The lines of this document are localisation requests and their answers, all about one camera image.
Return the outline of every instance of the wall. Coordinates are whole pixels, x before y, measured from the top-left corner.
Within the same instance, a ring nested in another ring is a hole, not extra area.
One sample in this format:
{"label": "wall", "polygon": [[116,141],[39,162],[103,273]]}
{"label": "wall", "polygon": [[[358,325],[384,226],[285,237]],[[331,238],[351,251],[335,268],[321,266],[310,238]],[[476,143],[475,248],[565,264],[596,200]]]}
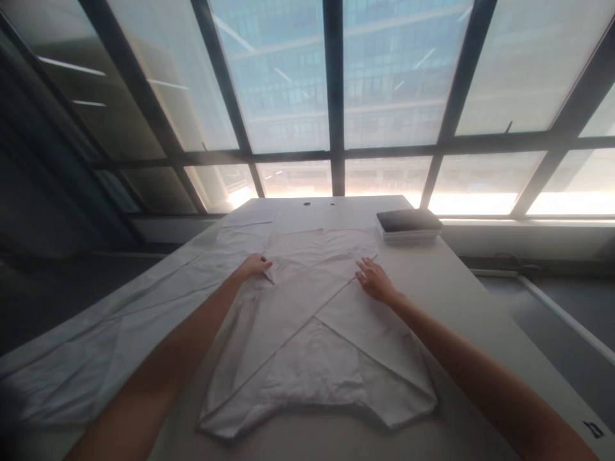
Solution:
{"label": "wall", "polygon": [[[186,243],[215,220],[139,218],[133,220],[148,242]],[[442,238],[458,256],[493,257],[497,252],[527,259],[601,259],[615,238],[615,222],[443,220]]]}
{"label": "wall", "polygon": [[133,218],[148,243],[186,243],[217,220],[203,218]]}

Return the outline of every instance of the white fabric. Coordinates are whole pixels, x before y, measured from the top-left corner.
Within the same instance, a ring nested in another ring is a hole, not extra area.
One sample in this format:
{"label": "white fabric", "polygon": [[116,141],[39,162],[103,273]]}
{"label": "white fabric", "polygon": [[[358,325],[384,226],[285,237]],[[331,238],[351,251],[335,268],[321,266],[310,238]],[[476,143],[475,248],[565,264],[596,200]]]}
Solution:
{"label": "white fabric", "polygon": [[255,280],[217,364],[200,427],[231,438],[288,405],[346,405],[388,427],[430,412],[436,396],[408,328],[354,274],[377,257],[368,230],[270,238],[269,280]]}
{"label": "white fabric", "polygon": [[369,230],[199,238],[78,316],[0,359],[31,425],[83,425],[139,363],[251,253],[275,262],[248,281],[200,426],[233,437],[287,404],[349,405],[395,427],[436,397],[407,327],[365,296],[354,261],[377,257]]}

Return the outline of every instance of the window frame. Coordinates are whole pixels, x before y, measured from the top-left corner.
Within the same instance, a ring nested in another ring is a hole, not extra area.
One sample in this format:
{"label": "window frame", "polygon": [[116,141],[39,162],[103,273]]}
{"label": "window frame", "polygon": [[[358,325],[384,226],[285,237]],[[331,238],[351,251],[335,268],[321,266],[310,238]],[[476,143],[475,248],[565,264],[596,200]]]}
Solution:
{"label": "window frame", "polygon": [[[492,154],[506,152],[546,151],[534,175],[519,194],[515,205],[507,215],[442,215],[441,218],[463,219],[547,219],[574,220],[599,218],[615,219],[615,216],[527,216],[527,211],[541,193],[559,163],[569,150],[600,149],[615,147],[615,136],[585,137],[580,134],[604,97],[615,84],[615,60],[611,50],[615,48],[615,26],[613,22],[605,31],[598,47],[594,50],[582,75],[562,106],[551,128],[541,132],[480,134],[456,136],[455,132],[465,100],[468,96],[472,78],[480,58],[482,46],[493,17],[496,0],[476,0],[470,14],[468,28],[461,47],[454,79],[447,100],[438,140],[434,145],[415,145],[404,147],[378,147],[369,149],[345,149],[344,147],[344,110],[343,110],[343,3],[342,0],[324,0],[324,40],[325,70],[327,76],[327,107],[329,111],[329,151],[283,152],[276,154],[254,154],[243,123],[241,109],[233,90],[233,83],[220,44],[213,16],[207,1],[190,0],[206,49],[209,53],[223,100],[227,107],[231,125],[238,141],[237,150],[183,152],[172,127],[167,120],[158,100],[147,82],[135,58],[129,42],[124,36],[115,16],[105,0],[78,0],[89,21],[96,30],[107,53],[117,67],[131,95],[143,113],[147,123],[155,133],[167,158],[112,160],[104,151],[96,137],[79,118],[70,101],[67,101],[54,83],[45,74],[44,68],[23,41],[19,32],[0,12],[0,28],[18,49],[22,57],[38,74],[43,83],[58,99],[63,108],[73,118],[77,126],[98,151],[101,160],[89,163],[92,170],[107,170],[118,177],[126,192],[142,208],[139,213],[129,216],[203,216],[208,214],[192,182],[186,175],[186,166],[210,166],[245,163],[249,166],[252,180],[259,197],[264,197],[257,163],[284,163],[307,160],[329,160],[331,162],[332,192],[334,196],[345,195],[346,159],[393,158],[411,156],[432,156],[427,180],[422,193],[421,208],[427,208],[434,190],[442,159],[454,154]],[[153,213],[138,200],[138,195],[122,177],[121,170],[131,168],[150,168],[169,166],[177,174],[183,188],[193,202],[197,212],[192,214]]]}

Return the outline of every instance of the window pane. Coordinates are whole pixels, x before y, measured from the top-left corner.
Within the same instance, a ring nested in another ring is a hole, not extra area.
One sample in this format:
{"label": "window pane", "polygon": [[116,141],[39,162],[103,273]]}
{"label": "window pane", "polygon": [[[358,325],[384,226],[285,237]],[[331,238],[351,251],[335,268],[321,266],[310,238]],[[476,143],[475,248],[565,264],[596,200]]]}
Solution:
{"label": "window pane", "polygon": [[196,213],[188,193],[170,166],[122,170],[145,206],[155,213]]}
{"label": "window pane", "polygon": [[96,176],[102,183],[102,186],[107,189],[107,192],[125,213],[137,213],[141,211],[135,201],[130,197],[130,194],[124,189],[122,183],[111,172],[96,171]]}
{"label": "window pane", "polygon": [[615,214],[615,149],[572,150],[527,214]]}
{"label": "window pane", "polygon": [[0,8],[113,159],[165,157],[77,0]]}
{"label": "window pane", "polygon": [[182,148],[238,149],[190,0],[109,0]]}
{"label": "window pane", "polygon": [[588,136],[615,136],[615,85],[580,134],[581,138]]}
{"label": "window pane", "polygon": [[331,197],[329,160],[256,165],[265,197]]}
{"label": "window pane", "polygon": [[611,0],[499,0],[457,134],[547,130],[614,13]]}
{"label": "window pane", "polygon": [[344,0],[347,149],[435,144],[472,4]]}
{"label": "window pane", "polygon": [[346,196],[403,195],[421,205],[431,157],[346,160]]}
{"label": "window pane", "polygon": [[187,166],[186,173],[208,213],[230,213],[258,197],[247,165]]}
{"label": "window pane", "polygon": [[255,154],[329,150],[322,0],[210,0]]}
{"label": "window pane", "polygon": [[445,156],[429,209],[436,214],[508,214],[544,152]]}

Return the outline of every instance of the finger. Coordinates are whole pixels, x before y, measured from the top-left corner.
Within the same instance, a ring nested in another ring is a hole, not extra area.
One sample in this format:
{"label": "finger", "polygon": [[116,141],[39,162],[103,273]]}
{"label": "finger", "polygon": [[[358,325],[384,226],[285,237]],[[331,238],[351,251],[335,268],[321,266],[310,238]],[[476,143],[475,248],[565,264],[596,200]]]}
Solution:
{"label": "finger", "polygon": [[357,280],[359,281],[359,283],[361,284],[361,286],[363,286],[363,284],[365,282],[367,282],[367,280],[365,279],[365,277],[363,276],[363,274],[361,272],[355,272],[354,275],[357,276]]}
{"label": "finger", "polygon": [[363,261],[356,261],[356,263],[357,263],[357,266],[359,266],[362,271],[365,272],[367,270],[367,266],[365,265]]}
{"label": "finger", "polygon": [[366,265],[367,267],[374,268],[374,267],[376,267],[376,266],[377,266],[377,265],[376,265],[376,263],[375,263],[375,262],[373,262],[370,258],[364,257],[364,258],[362,258],[362,259],[363,259],[363,262],[365,263],[365,265]]}

